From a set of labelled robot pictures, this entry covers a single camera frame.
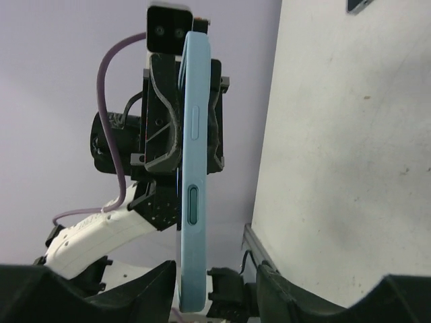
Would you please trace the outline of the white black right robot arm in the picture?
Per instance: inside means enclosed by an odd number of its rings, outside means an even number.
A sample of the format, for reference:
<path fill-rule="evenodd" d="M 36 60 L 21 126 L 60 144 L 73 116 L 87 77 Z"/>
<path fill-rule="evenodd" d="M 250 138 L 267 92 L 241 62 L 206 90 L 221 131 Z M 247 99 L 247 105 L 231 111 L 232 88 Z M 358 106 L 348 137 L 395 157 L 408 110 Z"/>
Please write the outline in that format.
<path fill-rule="evenodd" d="M 102 257 L 76 278 L 55 274 L 39 258 L 33 265 L 1 266 L 2 322 L 167 322 L 176 264 L 168 260 L 136 279 L 120 276 L 107 289 Z M 363 299 L 343 308 L 287 281 L 267 262 L 254 283 L 229 268 L 209 271 L 208 318 L 246 322 L 429 322 L 430 279 L 388 275 Z"/>

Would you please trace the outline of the aluminium table edge frame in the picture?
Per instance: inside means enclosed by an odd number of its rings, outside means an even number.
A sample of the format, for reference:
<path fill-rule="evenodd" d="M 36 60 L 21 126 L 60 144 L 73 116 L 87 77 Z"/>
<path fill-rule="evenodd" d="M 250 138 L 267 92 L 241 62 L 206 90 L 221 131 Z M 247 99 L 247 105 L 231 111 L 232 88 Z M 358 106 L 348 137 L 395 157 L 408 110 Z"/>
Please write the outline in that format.
<path fill-rule="evenodd" d="M 251 224 L 246 223 L 244 226 L 243 237 L 242 237 L 242 249 L 244 252 L 249 251 L 251 264 L 249 267 L 253 267 L 253 270 L 257 270 L 258 266 L 262 262 L 266 262 L 275 272 L 279 273 L 274 261 L 266 251 L 263 243 L 258 238 L 257 234 L 253 231 Z"/>

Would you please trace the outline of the light blue phone case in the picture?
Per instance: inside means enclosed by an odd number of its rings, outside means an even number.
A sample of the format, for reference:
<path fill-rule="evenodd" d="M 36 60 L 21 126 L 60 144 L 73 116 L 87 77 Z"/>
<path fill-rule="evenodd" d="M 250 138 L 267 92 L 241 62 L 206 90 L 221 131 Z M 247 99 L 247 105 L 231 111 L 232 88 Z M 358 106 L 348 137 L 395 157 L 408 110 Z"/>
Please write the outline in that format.
<path fill-rule="evenodd" d="M 211 83 L 211 50 L 206 34 L 190 31 L 185 38 L 178 76 L 183 91 L 183 160 L 179 309 L 200 312 L 206 292 L 207 121 Z"/>

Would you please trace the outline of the phone in grey case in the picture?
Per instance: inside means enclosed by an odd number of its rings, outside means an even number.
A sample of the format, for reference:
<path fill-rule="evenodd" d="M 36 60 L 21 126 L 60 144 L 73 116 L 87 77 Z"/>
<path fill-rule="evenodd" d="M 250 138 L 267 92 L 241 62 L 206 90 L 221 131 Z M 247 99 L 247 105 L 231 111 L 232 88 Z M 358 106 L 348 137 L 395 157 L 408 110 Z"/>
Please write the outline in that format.
<path fill-rule="evenodd" d="M 346 13 L 350 15 L 357 15 L 363 11 L 373 0 L 347 0 Z"/>

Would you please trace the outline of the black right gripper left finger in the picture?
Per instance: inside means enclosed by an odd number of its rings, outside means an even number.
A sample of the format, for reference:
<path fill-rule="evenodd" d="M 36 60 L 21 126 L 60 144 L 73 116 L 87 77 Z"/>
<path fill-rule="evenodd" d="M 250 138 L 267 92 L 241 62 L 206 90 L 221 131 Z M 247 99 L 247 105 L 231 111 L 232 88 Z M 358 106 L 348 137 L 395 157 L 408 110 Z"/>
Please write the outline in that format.
<path fill-rule="evenodd" d="M 167 322 L 176 264 L 166 261 L 150 272 L 104 293 L 86 297 L 51 269 L 1 265 L 1 321 Z"/>

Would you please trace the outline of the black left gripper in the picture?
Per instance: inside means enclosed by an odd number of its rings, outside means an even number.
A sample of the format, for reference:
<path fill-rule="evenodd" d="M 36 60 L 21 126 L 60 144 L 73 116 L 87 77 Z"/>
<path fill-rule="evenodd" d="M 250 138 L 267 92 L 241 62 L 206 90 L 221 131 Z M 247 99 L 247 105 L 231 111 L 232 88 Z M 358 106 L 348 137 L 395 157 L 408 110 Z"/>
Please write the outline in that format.
<path fill-rule="evenodd" d="M 222 77 L 222 64 L 211 60 L 208 104 L 207 173 L 224 169 L 223 95 L 230 80 Z M 141 115 L 129 119 L 133 125 L 130 154 L 131 179 L 138 181 L 137 194 L 129 206 L 162 231 L 178 221 L 178 180 L 182 123 L 173 55 L 152 54 L 145 71 Z"/>

